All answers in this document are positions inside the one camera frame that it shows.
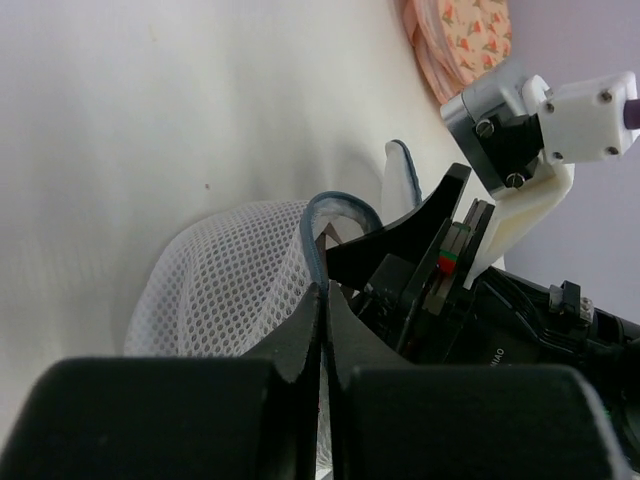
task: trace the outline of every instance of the purple object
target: purple object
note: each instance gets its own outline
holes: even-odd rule
[[[624,126],[627,130],[640,129],[640,99],[627,100],[624,104]]]

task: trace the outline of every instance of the mesh bag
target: mesh bag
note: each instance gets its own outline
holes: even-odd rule
[[[406,147],[392,143],[382,198],[395,199],[386,200],[386,211],[397,216],[420,195]],[[344,240],[382,226],[361,200],[327,192],[310,202],[243,205],[187,228],[151,273],[129,325],[125,355],[242,355],[293,313],[312,282],[327,288],[316,239],[329,224]],[[320,377],[318,472],[331,468],[324,367]]]

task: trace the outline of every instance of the orange floral cloth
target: orange floral cloth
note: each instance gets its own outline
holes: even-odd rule
[[[506,0],[409,0],[404,26],[443,104],[511,53]]]

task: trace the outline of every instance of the screw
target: screw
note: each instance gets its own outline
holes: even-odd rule
[[[506,184],[509,188],[520,188],[524,185],[524,176],[521,173],[510,173]]]
[[[608,90],[603,90],[602,92],[600,92],[600,101],[603,103],[609,103],[611,100],[613,100],[613,95],[611,95],[611,92],[609,92]]]
[[[491,120],[489,120],[488,118],[481,120],[478,125],[476,125],[476,133],[480,138],[489,138],[491,135],[493,135],[494,131],[495,127],[493,126],[493,123],[491,123]]]

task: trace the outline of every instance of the white wall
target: white wall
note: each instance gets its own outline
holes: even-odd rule
[[[631,70],[640,79],[638,0],[510,0],[514,55],[553,86]],[[640,142],[620,162],[578,165],[573,190],[506,256],[544,285],[583,286],[640,322]]]

